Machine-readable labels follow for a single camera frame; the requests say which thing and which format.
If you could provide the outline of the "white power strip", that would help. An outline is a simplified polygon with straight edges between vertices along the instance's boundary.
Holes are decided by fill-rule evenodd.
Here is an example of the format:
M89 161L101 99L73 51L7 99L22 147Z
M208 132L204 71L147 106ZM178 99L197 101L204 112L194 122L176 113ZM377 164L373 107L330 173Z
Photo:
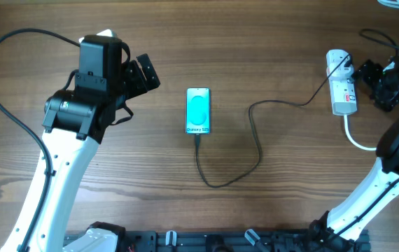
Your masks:
M354 73L351 55L341 49L326 54L332 113L336 116L351 115L357 111L356 89L351 77Z

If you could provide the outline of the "Galaxy S25 smartphone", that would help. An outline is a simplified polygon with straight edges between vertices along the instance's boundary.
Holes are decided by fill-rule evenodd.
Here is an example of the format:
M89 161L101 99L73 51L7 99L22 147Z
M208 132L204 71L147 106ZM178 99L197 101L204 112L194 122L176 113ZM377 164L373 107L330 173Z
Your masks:
M211 129L210 89L191 87L186 90L185 132L209 134Z

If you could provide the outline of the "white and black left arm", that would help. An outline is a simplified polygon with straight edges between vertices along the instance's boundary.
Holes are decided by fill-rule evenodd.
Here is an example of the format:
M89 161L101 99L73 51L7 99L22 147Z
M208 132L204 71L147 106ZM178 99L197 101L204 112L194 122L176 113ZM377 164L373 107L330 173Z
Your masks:
M125 123L133 113L127 100L160 86L147 54L130 56L116 37L87 35L80 43L79 67L45 102L43 149L16 224L2 251L62 251L81 179L102 143L106 128Z

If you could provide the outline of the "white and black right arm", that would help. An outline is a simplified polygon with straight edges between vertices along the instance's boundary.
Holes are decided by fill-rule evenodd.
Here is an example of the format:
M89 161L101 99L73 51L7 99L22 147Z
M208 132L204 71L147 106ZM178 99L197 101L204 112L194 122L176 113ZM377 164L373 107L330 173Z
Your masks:
M363 81L374 105L389 112L399 102L399 46L391 39L384 44L395 50L391 63L382 67L367 60L350 79ZM399 196L399 119L383 134L375 153L372 169L350 196L311 223L302 243L305 251L355 251L363 228Z

